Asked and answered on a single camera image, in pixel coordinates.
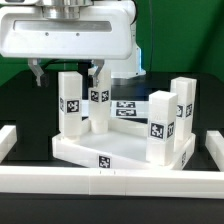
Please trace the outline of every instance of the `white foam block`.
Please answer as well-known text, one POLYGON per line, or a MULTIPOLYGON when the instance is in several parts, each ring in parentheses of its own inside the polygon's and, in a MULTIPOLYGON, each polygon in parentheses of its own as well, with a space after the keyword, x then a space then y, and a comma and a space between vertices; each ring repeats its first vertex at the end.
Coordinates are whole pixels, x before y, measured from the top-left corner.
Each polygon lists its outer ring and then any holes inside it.
POLYGON ((0 167, 0 192, 224 198, 221 172, 0 167))
MULTIPOLYGON (((120 119, 111 119, 109 123, 113 127, 120 127, 125 123, 126 127, 135 127, 136 122, 120 119)), ((79 143, 73 143, 57 135, 53 138, 53 155, 71 163, 87 166, 90 168, 110 168, 110 169, 183 169, 194 152, 195 135, 184 144, 179 145, 180 149, 174 153, 169 166, 158 166, 145 160, 147 140, 145 133, 140 136, 128 129, 116 131, 109 130, 104 135, 96 135, 90 130, 90 121, 83 121, 83 135, 79 143)), ((138 128, 145 130, 146 124, 138 123, 138 128)))
POLYGON ((205 146, 220 171, 224 171, 224 138, 219 131, 207 131, 205 146))
POLYGON ((0 192, 89 194, 89 169, 1 166, 0 192))
POLYGON ((59 130, 63 137, 76 139, 81 135, 82 75, 59 72, 59 130))
POLYGON ((0 162, 2 162, 16 141, 16 126, 5 125, 0 131, 0 162))
POLYGON ((130 135, 147 137, 148 136, 148 125, 139 122, 111 118, 109 121, 110 130, 122 132, 130 135))
MULTIPOLYGON (((89 75, 94 75, 96 68, 89 69, 89 75)), ((103 68, 98 75, 97 87, 89 88, 89 119, 92 131, 96 134, 108 131, 108 120, 110 119, 111 101, 111 73, 103 68)))
POLYGON ((146 160, 169 165, 174 151, 177 94, 157 91, 149 96, 149 133, 146 160))
POLYGON ((126 195, 224 198, 224 175, 201 171, 129 171, 126 195))
POLYGON ((184 141, 192 131, 196 80, 179 77, 171 81, 170 91, 178 94, 175 139, 184 141))
POLYGON ((90 195, 125 195, 126 172, 124 170, 91 169, 90 195))

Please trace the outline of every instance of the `tall white pillar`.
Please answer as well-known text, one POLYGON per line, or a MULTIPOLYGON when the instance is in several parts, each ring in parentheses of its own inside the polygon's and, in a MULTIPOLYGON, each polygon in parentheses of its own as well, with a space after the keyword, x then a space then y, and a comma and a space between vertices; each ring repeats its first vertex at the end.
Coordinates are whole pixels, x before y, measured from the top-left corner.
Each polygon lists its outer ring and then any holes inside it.
MULTIPOLYGON (((89 69, 89 75, 94 75, 96 69, 89 69)), ((89 119, 91 129, 95 134, 108 131, 111 102, 111 72, 103 68, 98 75, 98 85, 89 88, 89 119)))
POLYGON ((171 81, 170 92, 178 94, 175 140, 186 141, 192 132, 196 80, 179 77, 171 81))
POLYGON ((82 75, 59 72, 59 130, 65 139, 76 141, 82 125, 82 75))
POLYGON ((157 91, 149 96, 146 160, 166 166, 172 162, 177 94, 157 91))

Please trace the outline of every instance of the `green backdrop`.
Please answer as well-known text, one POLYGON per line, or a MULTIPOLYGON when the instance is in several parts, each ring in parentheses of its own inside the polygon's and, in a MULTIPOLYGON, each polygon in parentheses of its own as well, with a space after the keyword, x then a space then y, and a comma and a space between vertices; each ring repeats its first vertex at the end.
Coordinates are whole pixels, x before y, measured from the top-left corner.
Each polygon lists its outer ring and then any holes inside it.
MULTIPOLYGON (((137 0, 137 42, 143 68, 149 70, 151 32, 149 0, 137 0)), ((204 72, 224 81, 224 1, 152 0, 154 54, 152 71, 204 72)), ((25 59, 0 58, 0 85, 28 69, 25 59)), ((49 68, 71 69, 71 65, 49 68)))

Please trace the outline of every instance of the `black table surface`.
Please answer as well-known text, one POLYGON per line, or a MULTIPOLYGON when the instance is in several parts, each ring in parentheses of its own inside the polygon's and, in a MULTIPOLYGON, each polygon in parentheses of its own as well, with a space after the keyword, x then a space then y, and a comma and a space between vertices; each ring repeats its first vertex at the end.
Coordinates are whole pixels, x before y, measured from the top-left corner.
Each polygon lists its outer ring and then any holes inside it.
MULTIPOLYGON (((86 71, 83 97, 87 99, 86 71)), ((197 79, 193 133, 195 153, 185 170, 217 171, 205 147, 207 130, 224 134, 224 84, 210 74, 151 73, 125 87, 112 87, 112 100, 148 100, 169 91, 176 77, 197 79)), ((0 128, 15 124, 17 143, 0 165, 77 167, 53 158, 51 139, 58 130, 58 76, 49 71, 48 88, 36 86, 23 71, 0 87, 0 128)), ((0 193, 0 223, 221 223, 224 200, 0 193)))

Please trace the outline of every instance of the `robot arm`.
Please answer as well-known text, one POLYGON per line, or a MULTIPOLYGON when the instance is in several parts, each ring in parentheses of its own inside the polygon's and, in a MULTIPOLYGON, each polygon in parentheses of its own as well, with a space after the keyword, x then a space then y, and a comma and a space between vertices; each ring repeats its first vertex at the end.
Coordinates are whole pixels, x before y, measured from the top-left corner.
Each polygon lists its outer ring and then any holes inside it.
POLYGON ((80 0, 74 1, 78 5, 69 1, 69 6, 62 2, 67 1, 0 0, 22 5, 0 10, 2 56, 126 59, 131 55, 132 1, 80 0))

